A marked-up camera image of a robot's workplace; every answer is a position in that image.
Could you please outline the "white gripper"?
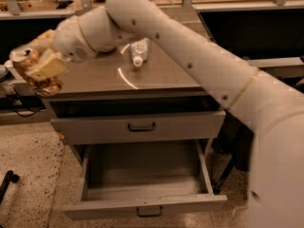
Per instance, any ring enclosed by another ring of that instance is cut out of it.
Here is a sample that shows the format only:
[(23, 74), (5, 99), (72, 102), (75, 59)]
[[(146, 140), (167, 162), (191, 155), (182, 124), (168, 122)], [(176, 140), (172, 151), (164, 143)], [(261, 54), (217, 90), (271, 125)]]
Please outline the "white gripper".
[(46, 50), (38, 62), (26, 71), (26, 75), (37, 82), (67, 71), (67, 60), (63, 55), (73, 62), (83, 62), (95, 56), (95, 50), (85, 39), (77, 16), (62, 21), (56, 30), (43, 32), (30, 41), (28, 46), (36, 50)]

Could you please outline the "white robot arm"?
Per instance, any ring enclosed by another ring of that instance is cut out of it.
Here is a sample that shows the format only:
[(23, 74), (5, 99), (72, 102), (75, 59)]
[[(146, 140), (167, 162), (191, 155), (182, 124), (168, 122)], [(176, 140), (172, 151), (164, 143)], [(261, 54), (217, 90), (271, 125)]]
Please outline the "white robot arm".
[(151, 0), (105, 0), (30, 42), (73, 61), (147, 37), (254, 133), (248, 228), (304, 228), (304, 101), (300, 91), (250, 66), (162, 12)]

